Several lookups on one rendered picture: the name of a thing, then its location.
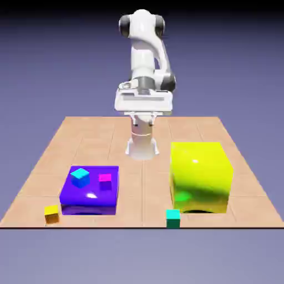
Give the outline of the small cyan cube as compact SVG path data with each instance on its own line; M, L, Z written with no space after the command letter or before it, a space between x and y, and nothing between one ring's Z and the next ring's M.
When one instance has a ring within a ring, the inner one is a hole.
M78 188L83 188L90 183L90 173L83 168L72 171L70 177L72 184Z

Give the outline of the large yellow box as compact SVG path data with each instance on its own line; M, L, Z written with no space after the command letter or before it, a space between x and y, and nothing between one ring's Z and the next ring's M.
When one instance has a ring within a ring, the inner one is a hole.
M171 143L169 181L174 209L225 214L233 175L220 142Z

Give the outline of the large blue box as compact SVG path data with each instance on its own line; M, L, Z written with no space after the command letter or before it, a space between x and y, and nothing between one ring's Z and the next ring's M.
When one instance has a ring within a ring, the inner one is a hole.
M70 173L83 168L90 173L90 183L78 188L71 182ZM98 175L111 174L112 189L101 191ZM63 215L115 215L119 193L118 166L72 166L59 195Z

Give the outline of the small magenta cube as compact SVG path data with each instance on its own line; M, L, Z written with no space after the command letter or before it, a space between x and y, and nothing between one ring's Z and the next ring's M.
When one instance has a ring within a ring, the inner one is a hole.
M108 191L112 189L112 183L111 183L111 174L99 174L98 175L98 181L99 181L99 188L101 191Z

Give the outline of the small teal cube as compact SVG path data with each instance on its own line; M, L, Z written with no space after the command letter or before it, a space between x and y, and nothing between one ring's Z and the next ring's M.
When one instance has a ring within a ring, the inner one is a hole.
M167 209L166 210L166 228L178 229L180 227L180 210Z

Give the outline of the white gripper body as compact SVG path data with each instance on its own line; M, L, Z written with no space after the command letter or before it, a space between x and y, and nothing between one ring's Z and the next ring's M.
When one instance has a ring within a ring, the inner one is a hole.
M117 89L114 108L124 113L169 114L173 110L173 94L154 90L139 94L137 89Z

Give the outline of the small yellow cube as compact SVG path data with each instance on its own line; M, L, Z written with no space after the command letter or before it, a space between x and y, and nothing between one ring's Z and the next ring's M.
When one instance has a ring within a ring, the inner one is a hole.
M59 222L58 205L50 205L44 208L44 218L46 224L55 224Z

